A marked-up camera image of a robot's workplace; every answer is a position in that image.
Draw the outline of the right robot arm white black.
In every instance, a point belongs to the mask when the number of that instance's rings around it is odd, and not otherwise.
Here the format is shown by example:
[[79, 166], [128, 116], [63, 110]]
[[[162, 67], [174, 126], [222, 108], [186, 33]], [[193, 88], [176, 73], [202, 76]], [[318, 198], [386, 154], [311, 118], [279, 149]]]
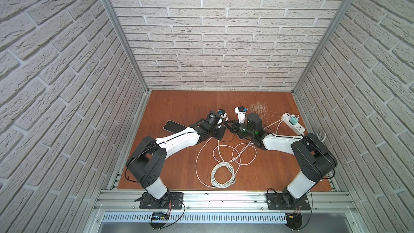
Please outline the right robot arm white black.
[[298, 138], [279, 136], [264, 131], [259, 115], [247, 116], [247, 123], [228, 121], [226, 127], [240, 139], [248, 138], [261, 150], [278, 151], [295, 156], [300, 172], [283, 190], [280, 202], [287, 209], [297, 207], [306, 194], [337, 166], [336, 157], [313, 133]]

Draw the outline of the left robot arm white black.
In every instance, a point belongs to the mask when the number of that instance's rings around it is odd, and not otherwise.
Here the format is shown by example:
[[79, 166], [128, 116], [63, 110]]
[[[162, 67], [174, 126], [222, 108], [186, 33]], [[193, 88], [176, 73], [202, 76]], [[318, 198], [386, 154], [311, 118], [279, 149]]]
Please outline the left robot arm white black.
[[139, 183], [154, 199], [165, 200], [169, 190], [160, 178], [165, 161], [209, 138], [221, 140], [225, 133], [225, 120], [226, 112], [220, 109], [218, 112], [211, 111], [207, 118], [173, 135], [157, 139], [151, 136], [143, 138], [126, 162], [126, 170], [134, 177], [133, 182]]

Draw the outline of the phone with grey case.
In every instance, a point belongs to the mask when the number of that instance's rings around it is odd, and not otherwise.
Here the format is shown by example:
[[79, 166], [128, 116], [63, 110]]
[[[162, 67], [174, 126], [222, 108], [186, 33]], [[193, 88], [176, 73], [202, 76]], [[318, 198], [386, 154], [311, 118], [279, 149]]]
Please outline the phone with grey case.
[[181, 125], [179, 123], [176, 123], [174, 121], [168, 120], [166, 122], [166, 124], [164, 125], [163, 129], [169, 133], [175, 134], [175, 133], [179, 133], [182, 132], [183, 130], [185, 130], [187, 127], [184, 125]]

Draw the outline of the teal USB charger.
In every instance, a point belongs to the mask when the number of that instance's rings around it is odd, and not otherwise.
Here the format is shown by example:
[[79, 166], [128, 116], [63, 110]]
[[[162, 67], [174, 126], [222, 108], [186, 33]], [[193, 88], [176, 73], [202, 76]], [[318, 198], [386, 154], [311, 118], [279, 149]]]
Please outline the teal USB charger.
[[291, 117], [290, 117], [290, 119], [289, 119], [289, 122], [290, 122], [292, 125], [296, 125], [296, 124], [299, 122], [299, 119], [298, 119], [298, 117], [296, 117], [296, 116], [291, 116]]

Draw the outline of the white power strip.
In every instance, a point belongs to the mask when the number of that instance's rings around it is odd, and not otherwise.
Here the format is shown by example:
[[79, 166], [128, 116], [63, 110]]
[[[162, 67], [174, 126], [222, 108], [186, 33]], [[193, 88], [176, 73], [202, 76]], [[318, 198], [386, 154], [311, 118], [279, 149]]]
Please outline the white power strip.
[[299, 122], [299, 115], [292, 115], [289, 113], [284, 113], [281, 116], [281, 120], [292, 129], [297, 135], [305, 135], [305, 127], [302, 126]]

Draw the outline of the left controller board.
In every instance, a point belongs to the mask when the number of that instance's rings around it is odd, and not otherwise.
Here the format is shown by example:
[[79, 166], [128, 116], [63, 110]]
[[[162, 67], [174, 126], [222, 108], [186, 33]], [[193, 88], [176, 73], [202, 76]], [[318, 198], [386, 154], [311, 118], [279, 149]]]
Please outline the left controller board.
[[167, 222], [169, 221], [169, 219], [170, 219], [169, 213], [154, 212], [152, 213], [152, 216], [151, 216], [152, 222]]

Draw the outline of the controller board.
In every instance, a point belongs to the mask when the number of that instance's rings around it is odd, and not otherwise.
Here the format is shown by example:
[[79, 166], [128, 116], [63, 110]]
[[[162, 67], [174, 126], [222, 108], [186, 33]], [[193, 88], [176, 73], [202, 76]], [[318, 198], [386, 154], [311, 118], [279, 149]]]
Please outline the controller board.
[[169, 221], [169, 219], [170, 219], [169, 213], [154, 212], [152, 213], [152, 216], [151, 216], [152, 222], [167, 222]]
[[299, 230], [303, 224], [303, 216], [301, 214], [285, 214], [286, 226], [292, 231]]

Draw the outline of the right controller board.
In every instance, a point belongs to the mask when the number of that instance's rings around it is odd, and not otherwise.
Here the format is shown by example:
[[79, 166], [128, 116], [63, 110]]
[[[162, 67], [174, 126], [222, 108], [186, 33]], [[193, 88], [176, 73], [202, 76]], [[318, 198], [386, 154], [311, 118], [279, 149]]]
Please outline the right controller board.
[[299, 230], [303, 224], [303, 216], [301, 214], [285, 214], [286, 226], [292, 231]]

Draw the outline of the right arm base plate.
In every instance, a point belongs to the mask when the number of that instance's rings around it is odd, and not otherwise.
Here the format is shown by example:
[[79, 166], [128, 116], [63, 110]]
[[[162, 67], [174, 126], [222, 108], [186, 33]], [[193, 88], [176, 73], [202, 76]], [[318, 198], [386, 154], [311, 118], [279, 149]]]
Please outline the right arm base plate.
[[267, 192], [266, 203], [269, 210], [281, 210], [281, 211], [295, 211], [295, 210], [311, 210], [311, 203], [307, 196], [304, 195], [301, 198], [294, 198], [288, 192], [277, 193]]

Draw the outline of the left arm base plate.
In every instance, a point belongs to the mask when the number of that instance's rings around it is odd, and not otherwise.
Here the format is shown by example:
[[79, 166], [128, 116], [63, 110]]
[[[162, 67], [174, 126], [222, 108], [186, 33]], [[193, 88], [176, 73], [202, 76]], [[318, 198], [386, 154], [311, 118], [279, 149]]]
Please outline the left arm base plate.
[[145, 192], [141, 197], [136, 199], [140, 203], [140, 209], [172, 209], [181, 210], [183, 208], [183, 192], [167, 192], [159, 200], [152, 197], [150, 193]]

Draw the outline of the aluminium front rail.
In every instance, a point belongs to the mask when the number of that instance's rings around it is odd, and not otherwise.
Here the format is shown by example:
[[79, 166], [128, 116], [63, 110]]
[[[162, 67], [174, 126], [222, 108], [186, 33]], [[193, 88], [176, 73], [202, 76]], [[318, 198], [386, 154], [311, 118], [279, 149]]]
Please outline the aluminium front rail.
[[[308, 215], [341, 214], [353, 218], [358, 213], [354, 202], [346, 192], [313, 192], [306, 196], [311, 210], [281, 211], [269, 210], [264, 192], [230, 191], [184, 191], [183, 208], [140, 209], [135, 201], [142, 196], [142, 190], [103, 190], [98, 196], [93, 212], [101, 222], [136, 223], [244, 223], [285, 224], [285, 214]], [[152, 213], [169, 213], [167, 222], [152, 222]]]

